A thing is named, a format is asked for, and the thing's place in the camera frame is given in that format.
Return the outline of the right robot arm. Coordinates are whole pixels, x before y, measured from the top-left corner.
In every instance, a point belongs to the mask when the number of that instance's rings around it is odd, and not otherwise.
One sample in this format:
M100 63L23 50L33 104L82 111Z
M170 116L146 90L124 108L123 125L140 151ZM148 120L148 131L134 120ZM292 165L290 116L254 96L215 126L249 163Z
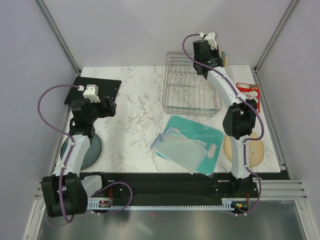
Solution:
M231 143L232 166L229 191L235 197L242 196L247 191L247 185L252 181L248 171L248 144L245 140L252 134L256 124L257 103L247 99L230 80L218 49L211 49L205 39L193 42L194 68L217 90L227 106L227 112L222 121L223 130L229 136Z

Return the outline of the blue and beige plate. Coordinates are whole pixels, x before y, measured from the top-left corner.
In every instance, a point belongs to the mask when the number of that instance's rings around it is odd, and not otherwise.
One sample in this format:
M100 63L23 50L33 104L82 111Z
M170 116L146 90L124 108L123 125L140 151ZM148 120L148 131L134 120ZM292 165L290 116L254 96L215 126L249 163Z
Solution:
M226 68L228 65L228 58L224 51L220 52L220 58L222 59L223 67Z

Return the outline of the dark teal plate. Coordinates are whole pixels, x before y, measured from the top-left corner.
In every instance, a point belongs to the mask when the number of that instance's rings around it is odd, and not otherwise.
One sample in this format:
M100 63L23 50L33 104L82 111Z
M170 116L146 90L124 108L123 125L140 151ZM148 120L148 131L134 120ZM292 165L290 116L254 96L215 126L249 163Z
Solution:
M65 167L64 173L79 173L91 167L102 153L102 141L97 134L90 140L87 135L73 135L67 139L60 150L60 164Z

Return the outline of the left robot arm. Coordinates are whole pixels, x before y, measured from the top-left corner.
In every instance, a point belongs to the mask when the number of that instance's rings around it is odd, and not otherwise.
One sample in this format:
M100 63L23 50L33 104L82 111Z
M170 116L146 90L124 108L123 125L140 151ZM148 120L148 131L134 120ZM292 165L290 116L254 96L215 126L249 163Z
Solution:
M80 171L95 136L95 121L98 118L113 117L116 107L113 98L109 96L98 102L90 102L84 98L72 102L73 117L69 122L67 147L62 163L51 176L46 176L41 181L49 217L83 214L87 210L89 197L94 193L99 197L109 193L110 185L100 175L80 179Z

